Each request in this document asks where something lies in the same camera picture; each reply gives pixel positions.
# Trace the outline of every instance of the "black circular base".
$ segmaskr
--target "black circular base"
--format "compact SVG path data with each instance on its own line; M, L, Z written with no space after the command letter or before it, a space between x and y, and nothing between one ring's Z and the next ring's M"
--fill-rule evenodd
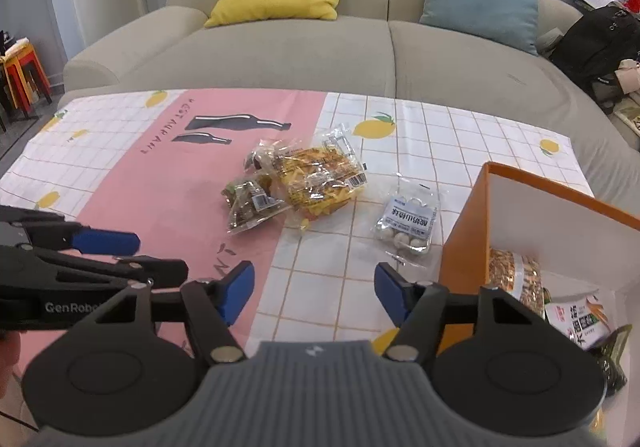
M432 382L460 416L519 437L589 423L604 397L597 364L550 326L523 333L523 326L506 325L455 344L436 358Z
M128 324L63 335L22 379L38 424L82 436L145 429L178 411L197 385L189 355Z

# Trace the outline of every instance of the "white grid pattern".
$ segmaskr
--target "white grid pattern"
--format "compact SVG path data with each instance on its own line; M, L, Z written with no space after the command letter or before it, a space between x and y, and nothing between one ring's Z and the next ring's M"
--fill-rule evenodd
M36 135L0 178L0 204L33 208L55 191L60 197L47 210L73 220L117 161L183 91L168 91L154 107L145 106L152 91L73 101L64 117ZM396 120L391 135L379 140L350 137L367 163L369 184L363 194L331 217L313 222L304 235L286 221L246 345L249 354L261 340L372 339L393 326L373 289L375 265L390 258L370 230L386 195L398 187L398 172L442 194L424 268L395 264L413 282L436 279L442 244L488 160L592 195L567 137L503 118L406 100L327 93L316 130L338 123L354 129L380 112ZM78 131L83 132L74 137ZM558 142L560 152L545 156L539 147L542 138Z
M316 130L338 123L353 130L379 112L396 120L392 135L379 140L350 136L367 164L366 191L331 217L313 222L303 235L286 221L246 345L249 354L263 340L371 340L393 327L373 288L375 265L390 257L371 228L382 215L386 194L398 186L398 172L441 193L425 268L399 267L412 282L437 278L442 244L487 161L593 195L570 140L525 123L420 102L328 93ZM545 156L543 138L557 142L560 152Z
M56 192L59 198L44 210L74 220L118 160L183 91L167 91L152 107L145 103L153 91L87 96L69 103L56 114L63 114L59 122L34 136L0 178L0 204L34 208L47 193Z

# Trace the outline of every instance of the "metal screw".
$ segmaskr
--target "metal screw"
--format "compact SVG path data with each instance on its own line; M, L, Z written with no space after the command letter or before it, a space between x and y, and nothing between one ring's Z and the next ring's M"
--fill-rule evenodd
M235 346L220 346L211 350L211 358L219 364L234 363L243 356L242 350Z
M418 358L418 350L413 346L400 344L386 350L386 356L396 362L414 362Z

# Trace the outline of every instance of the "human hand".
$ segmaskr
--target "human hand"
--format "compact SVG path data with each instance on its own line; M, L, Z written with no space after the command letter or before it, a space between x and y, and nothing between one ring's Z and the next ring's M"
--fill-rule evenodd
M0 332L0 398L4 397L14 366L20 358L20 334L18 332Z

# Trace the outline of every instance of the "cable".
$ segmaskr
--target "cable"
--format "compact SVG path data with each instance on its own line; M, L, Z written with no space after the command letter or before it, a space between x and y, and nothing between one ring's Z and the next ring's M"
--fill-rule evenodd
M4 416L6 419L9 419L9 420L11 420L11 421L13 421L15 423L18 423L23 427L27 427L28 429L31 429L32 431L40 432L37 427L34 427L30 423L23 422L21 419L16 418L15 416L11 416L10 414L4 413L3 411L0 411L0 416Z

